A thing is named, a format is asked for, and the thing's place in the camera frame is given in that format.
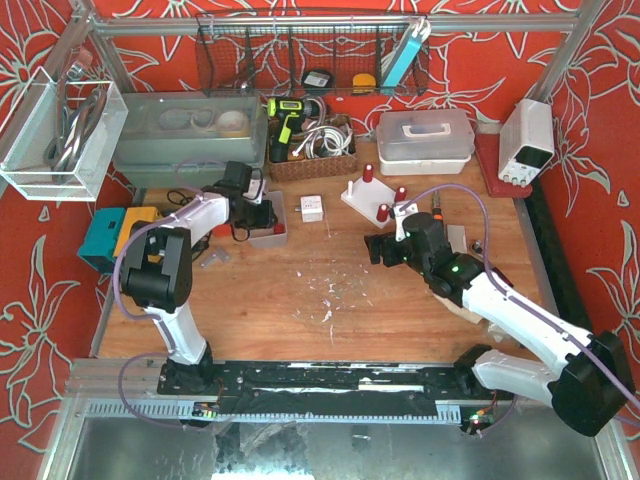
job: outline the translucent storage box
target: translucent storage box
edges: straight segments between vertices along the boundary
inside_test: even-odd
[[[56,167],[46,159],[56,132],[56,83],[34,81],[29,87],[37,95],[35,107],[0,163],[2,177],[28,200],[86,202],[98,198],[127,107],[111,81],[69,82],[67,98],[79,105],[94,88],[106,90],[106,102],[95,129],[79,156],[64,164],[56,163]]]
[[[139,188],[196,187],[222,178],[226,162],[264,165],[267,115],[258,96],[199,92],[125,94],[129,117],[114,166]]]
[[[460,173],[475,149],[460,109],[383,113],[376,133],[383,175]]]

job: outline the cordless drill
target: cordless drill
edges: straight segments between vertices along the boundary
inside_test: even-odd
[[[302,131],[302,123],[307,117],[317,117],[320,107],[311,100],[296,98],[270,98],[267,113],[280,122],[278,129],[271,136],[269,144],[270,160],[273,163],[287,161],[291,136]]]

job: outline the wooden table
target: wooden table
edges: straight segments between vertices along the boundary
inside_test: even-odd
[[[474,325],[451,314],[408,267],[369,264],[363,236],[380,230],[340,200],[347,181],[358,178],[364,163],[373,163],[378,172],[376,145],[361,142],[357,147],[356,174],[271,185],[271,190],[284,192],[286,247],[258,250],[229,238],[215,239],[212,245],[224,246],[231,261],[205,269],[194,264],[189,302],[214,357],[452,362],[476,343],[492,344],[485,321]],[[491,221],[491,261],[519,292],[539,301],[513,202],[489,198],[475,158],[456,176],[376,176],[393,188],[405,185],[409,197],[451,181],[480,193]],[[164,208],[165,194],[152,190],[145,204]],[[304,224],[294,211],[300,197],[310,194],[322,195],[325,222]],[[482,215],[471,196],[444,190],[441,199],[445,222],[464,225],[469,241],[482,237]],[[430,209],[429,199],[421,208]],[[513,342],[498,346],[505,353],[526,355]],[[100,357],[164,350],[153,322],[131,322],[114,308]]]

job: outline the red wall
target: red wall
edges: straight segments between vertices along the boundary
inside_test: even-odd
[[[640,385],[640,1],[608,0],[553,93],[542,177],[587,311],[627,346]],[[541,54],[539,61],[548,55]],[[640,419],[640,412],[628,411]],[[640,435],[628,429],[629,438]],[[634,450],[640,453],[638,445]]]
[[[0,12],[0,118],[71,15],[67,0],[9,0]],[[89,354],[108,278],[76,256],[93,212],[127,206],[111,170],[97,203],[0,197],[1,478],[35,478],[73,359]]]
[[[553,94],[558,152],[543,176],[545,195],[572,273],[596,328],[616,330],[640,361],[640,181],[634,132],[640,124],[640,0],[610,0]],[[201,10],[271,8],[304,0],[99,0],[107,16],[176,17]],[[336,5],[337,1],[322,2]],[[368,8],[483,13],[570,11],[577,0],[372,0]],[[66,0],[8,0],[0,13],[0,116],[64,28]],[[431,82],[419,98],[345,99],[361,131],[391,109],[464,108],[503,121],[539,78],[558,34],[455,34],[431,38]],[[116,39],[136,88],[199,88],[195,43],[184,38]],[[127,205],[131,191],[113,172],[97,205],[27,202],[11,188],[0,198],[0,438],[4,478],[32,478],[70,361],[88,354],[106,277],[76,257],[95,208]],[[640,418],[640,412],[633,412]],[[629,431],[630,438],[639,433]]]

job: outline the screwdriver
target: screwdriver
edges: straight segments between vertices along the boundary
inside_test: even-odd
[[[443,222],[442,209],[440,208],[440,193],[437,191],[431,196],[431,214],[436,220]]]

